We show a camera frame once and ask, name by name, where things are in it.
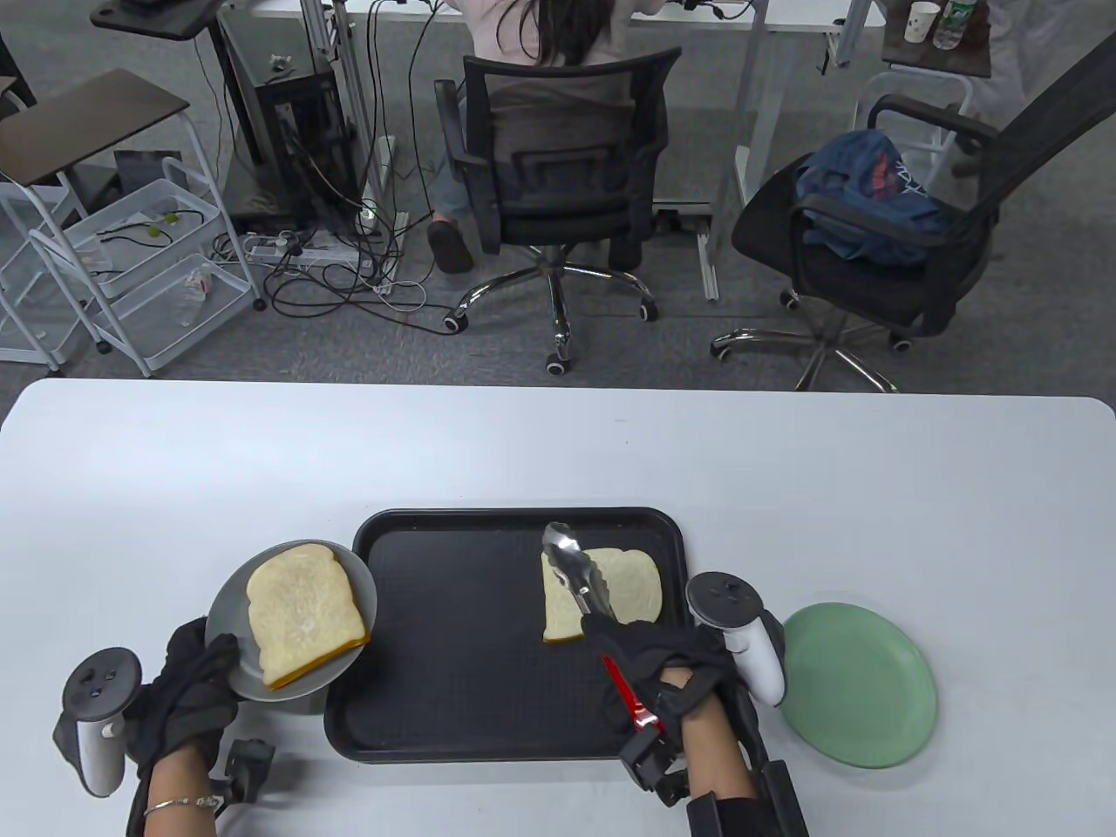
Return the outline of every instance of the blue backpack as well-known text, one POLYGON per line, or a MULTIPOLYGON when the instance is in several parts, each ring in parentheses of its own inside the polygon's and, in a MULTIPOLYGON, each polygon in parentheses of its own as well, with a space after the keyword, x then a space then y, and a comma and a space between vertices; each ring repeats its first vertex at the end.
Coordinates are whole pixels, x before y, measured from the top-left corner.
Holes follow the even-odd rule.
MULTIPOLYGON (((799 198, 820 194, 922 232, 945 232, 944 213, 911 176, 895 144, 878 131, 854 131, 830 142, 798 170, 795 189, 799 198)), ((812 212, 807 215, 815 227, 806 233, 806 243, 825 244, 843 259, 916 267, 929 258, 924 247, 812 212)))

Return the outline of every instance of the hand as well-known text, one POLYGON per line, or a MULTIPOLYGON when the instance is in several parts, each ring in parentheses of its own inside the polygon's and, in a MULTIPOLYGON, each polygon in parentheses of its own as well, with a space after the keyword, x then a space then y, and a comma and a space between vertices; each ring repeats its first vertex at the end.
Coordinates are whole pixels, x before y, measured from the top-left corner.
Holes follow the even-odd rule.
POLYGON ((723 635, 705 626, 671 628, 650 622, 620 625, 590 614, 581 618, 581 631, 616 663, 639 701, 674 738, 684 715, 719 685, 730 687, 739 681, 723 635))
POLYGON ((198 751, 206 772, 217 763, 221 734, 237 716, 229 672, 240 657, 237 637, 221 634, 205 646, 205 618, 171 636, 166 662, 155 680, 124 711, 127 752, 136 762, 140 787, 128 835, 143 833, 143 811, 156 762, 185 747, 198 751))

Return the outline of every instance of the gray carpet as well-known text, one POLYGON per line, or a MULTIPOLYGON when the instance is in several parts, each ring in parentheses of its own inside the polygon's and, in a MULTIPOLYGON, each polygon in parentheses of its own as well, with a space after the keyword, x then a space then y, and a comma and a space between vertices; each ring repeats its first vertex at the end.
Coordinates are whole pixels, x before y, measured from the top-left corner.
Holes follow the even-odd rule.
MULTIPOLYGON (((211 155, 223 125, 222 170, 230 135, 219 119, 192 45, 104 32, 88 23, 93 3, 0 0, 0 31, 36 94, 42 98, 75 79, 115 66, 126 67, 193 103, 191 114, 211 155)), ((1065 69, 1116 29, 1116 7, 1083 0, 1066 31, 1051 76, 1065 69)), ((261 37, 266 28, 261 25, 261 37)), ((381 62, 393 133, 410 144, 406 68, 417 25, 382 25, 381 62)), ((635 48, 666 46, 665 35, 639 32, 635 48)), ((711 155, 729 131, 727 107, 733 95, 740 55, 738 36, 682 35, 683 59, 668 85, 671 147, 661 163, 660 193, 700 195, 711 189, 721 161, 711 155)), ((208 41, 199 41, 214 84, 220 80, 208 41)), ((439 77, 460 75, 466 47, 463 28, 431 27, 414 74, 420 154, 429 160, 439 140, 429 90, 439 77)), ((821 77, 819 38, 800 38, 800 61, 787 95, 771 165, 793 160, 846 129, 857 94, 882 68, 878 37, 866 37, 854 67, 821 77)), ((164 125, 127 145, 182 148, 185 138, 164 125)), ((1116 173, 1107 164, 1116 145, 1116 122, 1095 129, 1049 163, 1006 205, 997 231, 997 257, 984 280, 961 305, 950 330, 918 343, 903 356, 881 340, 863 355, 911 392, 1089 395, 1116 405, 1116 173)), ((398 169, 411 167, 404 148, 398 169)), ((945 189, 952 189, 949 183, 945 189)), ((398 187, 400 204, 425 209, 416 177, 398 187)), ((585 260, 603 253, 586 248, 585 260)), ((426 272, 429 251, 412 234, 401 278, 426 272)), ((481 276, 517 266, 512 254, 485 258, 475 273, 426 283, 432 301, 455 301, 481 276)), ((497 384, 782 389, 793 385, 804 358, 795 353, 739 353, 718 364, 708 354, 713 336, 743 324, 793 325, 780 310, 779 282, 766 270, 727 249, 720 266, 723 299, 702 295, 698 257, 686 235, 668 234, 645 248, 639 276, 660 299, 663 317, 644 324, 636 300, 591 280, 568 286, 575 329, 575 368, 555 379, 543 372, 549 349, 546 294, 538 285, 494 297, 471 314, 469 330, 441 337, 403 329, 356 310, 314 320, 285 319, 273 311, 249 312, 225 326, 161 372, 166 378, 238 381, 336 381, 360 383, 497 384)), ((431 310, 413 321, 437 327, 431 310)), ((42 376, 40 367, 0 364, 0 416, 20 391, 42 376)), ((75 377, 136 377, 119 353, 87 352, 66 368, 75 377)), ((827 367, 821 385, 862 389, 860 382, 827 367)))

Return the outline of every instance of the white trousers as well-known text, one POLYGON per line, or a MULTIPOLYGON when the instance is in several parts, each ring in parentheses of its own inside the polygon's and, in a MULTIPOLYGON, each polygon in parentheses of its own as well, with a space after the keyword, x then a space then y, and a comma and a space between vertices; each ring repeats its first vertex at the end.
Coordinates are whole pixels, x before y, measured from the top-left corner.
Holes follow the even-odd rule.
POLYGON ((983 122, 1002 128, 1027 106, 1076 0, 989 0, 992 78, 977 83, 983 122))

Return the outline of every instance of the white table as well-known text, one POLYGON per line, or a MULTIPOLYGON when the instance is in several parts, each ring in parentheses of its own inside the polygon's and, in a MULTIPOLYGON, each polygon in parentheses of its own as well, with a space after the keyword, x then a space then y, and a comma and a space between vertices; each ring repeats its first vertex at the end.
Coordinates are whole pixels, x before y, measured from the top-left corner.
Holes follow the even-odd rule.
MULTIPOLYGON (((249 0, 249 10, 259 18, 301 17, 300 0, 249 0)), ((375 0, 349 0, 346 11, 350 18, 366 18, 375 0)), ((739 10, 741 0, 718 0, 725 15, 732 17, 739 10)), ((836 36, 841 27, 837 22, 844 19, 849 10, 849 0, 773 0, 767 11, 764 30, 776 37, 766 38, 770 46, 763 52, 762 60, 767 62, 761 77, 760 89, 750 93, 753 67, 744 61, 741 78, 737 80, 737 100, 733 108, 733 142, 725 148, 725 156, 732 155, 732 169, 735 174, 737 187, 743 203, 748 203, 763 184, 768 158, 771 152, 771 141, 775 137, 782 98, 787 90, 791 69, 804 60, 800 44, 793 35, 836 36), (750 103, 757 103, 757 118, 751 136, 744 136, 744 115, 750 103)), ((376 12, 383 22, 391 21, 425 21, 430 17, 430 8, 420 0, 405 0, 402 3, 387 0, 379 4, 376 12)), ((687 29, 732 29, 751 31, 754 12, 748 9, 737 20, 718 20, 710 7, 699 7, 686 11, 679 4, 667 6, 656 16, 636 15, 633 26, 650 27, 662 30, 666 28, 685 27, 687 29)), ((461 15, 443 6, 436 15, 437 21, 463 22, 461 15)), ((884 26, 884 16, 876 4, 868 10, 865 27, 879 28, 884 26)), ((716 282, 716 257, 724 240, 724 231, 719 221, 724 215, 727 191, 724 184, 719 187, 719 194, 708 201, 679 201, 670 195, 657 195, 655 204, 662 210, 673 210, 684 215, 696 217, 698 220, 698 253, 700 259, 702 283, 705 298, 713 300, 720 297, 716 282)))
MULTIPOLYGON (((865 604, 922 646, 941 722, 906 766, 844 768, 763 713, 816 837, 1116 834, 1116 422, 1094 401, 47 381, 0 473, 6 835, 121 834, 134 780, 95 800, 50 744, 64 679, 114 644, 152 675, 261 548, 391 507, 566 504, 656 507, 692 573, 780 617, 865 604), (695 414, 722 434, 680 432, 695 414)), ((359 767, 320 719, 238 724, 280 756, 229 835, 687 834, 618 763, 359 767)))

